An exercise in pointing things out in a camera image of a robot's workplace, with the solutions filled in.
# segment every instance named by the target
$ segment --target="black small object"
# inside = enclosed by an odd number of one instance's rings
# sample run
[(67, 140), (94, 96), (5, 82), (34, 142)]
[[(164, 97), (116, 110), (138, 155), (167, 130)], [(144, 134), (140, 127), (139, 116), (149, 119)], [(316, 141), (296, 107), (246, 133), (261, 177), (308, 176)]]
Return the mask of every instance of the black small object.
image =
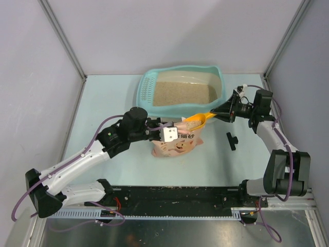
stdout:
[(233, 137), (231, 132), (227, 132), (226, 135), (227, 135), (227, 138), (228, 138), (228, 142), (230, 143), (231, 150), (232, 151), (236, 150), (235, 144), (238, 144), (239, 140), (237, 139), (236, 136)]

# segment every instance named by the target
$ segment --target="light blue table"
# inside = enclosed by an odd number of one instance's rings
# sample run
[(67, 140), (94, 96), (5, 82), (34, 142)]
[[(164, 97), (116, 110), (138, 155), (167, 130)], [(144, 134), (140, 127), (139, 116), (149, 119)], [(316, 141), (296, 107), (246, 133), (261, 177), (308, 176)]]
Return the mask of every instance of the light blue table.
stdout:
[[(88, 76), (65, 157), (85, 147), (103, 119), (123, 114), (135, 105), (140, 78), (141, 75)], [(224, 81), (228, 96), (244, 83), (262, 86), (260, 75), (224, 75)], [(254, 93), (255, 89), (249, 88), (246, 94), (251, 102)], [(230, 149), (227, 132), (239, 139), (236, 151)], [(151, 155), (151, 142), (133, 143), (128, 151), (92, 168), (74, 183), (106, 178), (113, 185), (237, 186), (244, 179), (263, 176), (269, 153), (248, 128), (248, 120), (216, 120), (207, 124), (201, 137), (204, 144), (179, 157), (155, 158)]]

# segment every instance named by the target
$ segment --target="purple cable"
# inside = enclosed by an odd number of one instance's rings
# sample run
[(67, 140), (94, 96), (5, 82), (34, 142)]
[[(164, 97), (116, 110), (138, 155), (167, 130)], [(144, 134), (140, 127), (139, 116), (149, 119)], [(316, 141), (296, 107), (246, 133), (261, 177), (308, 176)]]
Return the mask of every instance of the purple cable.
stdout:
[[(272, 238), (274, 241), (276, 241), (276, 242), (278, 242), (278, 243), (281, 243), (281, 242), (282, 242), (282, 238), (281, 238), (280, 234), (278, 233), (278, 231), (275, 230), (272, 226), (270, 226), (270, 225), (268, 225), (267, 223), (265, 223), (263, 218), (262, 218), (262, 220), (263, 220), (263, 223), (262, 223), (262, 222), (255, 222), (255, 223), (248, 223), (248, 224), (247, 224), (247, 223), (245, 223), (245, 222), (241, 219), (241, 223), (242, 223), (243, 225), (262, 225), (262, 226), (264, 226), (264, 227), (266, 228), (266, 230), (268, 231), (268, 233), (270, 234), (271, 238)], [(269, 231), (268, 229), (270, 229), (270, 230), (272, 230), (273, 232), (275, 232), (276, 235), (279, 237), (279, 239), (275, 238), (275, 236), (273, 235), (273, 233), (272, 233), (271, 231)]]
[(110, 209), (109, 207), (105, 207), (105, 206), (103, 206), (103, 205), (100, 205), (100, 204), (97, 203), (97, 202), (91, 202), (91, 203), (94, 204), (94, 205), (96, 205), (96, 206), (98, 206), (98, 207), (102, 207), (102, 208), (106, 209), (107, 211), (114, 212), (116, 215), (118, 215), (118, 216), (120, 216), (120, 217), (122, 218), (122, 221), (119, 222), (119, 223), (116, 223), (116, 224), (110, 224), (110, 223), (99, 222), (99, 221), (97, 221), (97, 220), (87, 220), (87, 221), (81, 222), (80, 224), (77, 224), (77, 225), (75, 225), (75, 226), (72, 226), (72, 227), (70, 227), (70, 228), (63, 229), (63, 230), (57, 230), (57, 229), (54, 229), (54, 228), (52, 228), (51, 225), (48, 226), (49, 229), (50, 229), (51, 231), (55, 232), (55, 233), (65, 233), (65, 232), (69, 232), (69, 231), (71, 231), (71, 230), (74, 230), (74, 229), (76, 229), (76, 228), (82, 226), (82, 225), (89, 224), (89, 223), (99, 223), (101, 226), (102, 226), (102, 225), (107, 225), (107, 226), (118, 226), (118, 225), (122, 225), (122, 224), (125, 222), (125, 217), (124, 217), (121, 213), (119, 213), (118, 211), (115, 211), (115, 210), (113, 210), (113, 209)]
[[(249, 87), (256, 87), (258, 89), (263, 89), (261, 86), (257, 86), (257, 85), (247, 85), (247, 86), (249, 86)], [(273, 126), (275, 126), (279, 122), (279, 120), (281, 119), (282, 109), (281, 109), (281, 106), (279, 105), (279, 103), (276, 101), (276, 99), (273, 98), (273, 101), (275, 102), (275, 104), (279, 108), (279, 116), (278, 116), (278, 118), (273, 123)]]
[[(103, 127), (103, 125), (113, 119), (113, 118), (117, 118), (117, 117), (123, 117), (123, 115), (116, 115), (116, 116), (112, 116), (112, 117), (108, 117), (107, 119), (105, 119), (101, 124), (100, 126), (98, 127), (98, 129), (96, 130), (92, 140), (90, 141), (90, 143), (88, 144), (88, 146), (85, 148), (85, 150), (81, 153), (81, 154), (85, 154), (89, 148), (93, 145), (96, 137), (97, 137), (97, 134), (99, 133), (100, 129)], [(70, 164), (72, 164), (73, 162), (77, 161), (80, 157), (81, 157), (81, 154), (79, 154), (78, 156), (74, 157), (72, 160), (68, 161), (67, 163), (65, 163), (64, 165), (58, 167), (57, 169), (55, 169), (54, 171), (52, 171), (50, 174), (44, 176), (42, 179), (40, 179), (38, 182), (36, 182), (34, 185), (32, 185), (23, 195), (22, 197), (18, 200), (18, 202), (16, 203), (14, 209), (12, 210), (11, 212), (11, 220), (12, 221), (16, 221), (16, 217), (15, 217), (15, 214), (16, 214), (16, 211), (18, 209), (18, 207), (20, 206), (20, 204), (22, 203), (22, 201), (40, 184), (42, 184), (45, 180), (48, 179), (48, 176), (49, 175), (54, 175), (56, 172), (64, 169), (65, 167), (69, 166)]]
[[(277, 243), (281, 243), (281, 242), (282, 242), (282, 238), (281, 238), (280, 234), (279, 234), (279, 233), (278, 233), (278, 232), (277, 232), (272, 226), (268, 225), (268, 224), (266, 223), (266, 221), (264, 220), (264, 215), (263, 215), (263, 212), (262, 212), (261, 202), (262, 202), (262, 197), (259, 197), (259, 201), (258, 201), (258, 205), (259, 205), (259, 213), (260, 213), (260, 215), (261, 215), (261, 218), (262, 218), (263, 223), (256, 223), (256, 224), (257, 224), (257, 225), (262, 225), (262, 226), (264, 226), (264, 227), (266, 228), (267, 232), (269, 233), (269, 235), (272, 237), (272, 239), (273, 239), (275, 242), (277, 242)], [(273, 235), (273, 233), (272, 233), (271, 230), (274, 231), (274, 232), (278, 235), (279, 239), (277, 239), (277, 238)]]
[(148, 130), (149, 131), (161, 130), (161, 129), (163, 129), (165, 127), (168, 127), (168, 126), (171, 126), (171, 125), (173, 125), (173, 123), (172, 122), (168, 122), (168, 123), (165, 123), (164, 125), (161, 125), (161, 126), (156, 127), (156, 128), (150, 128), (150, 127), (148, 127)]

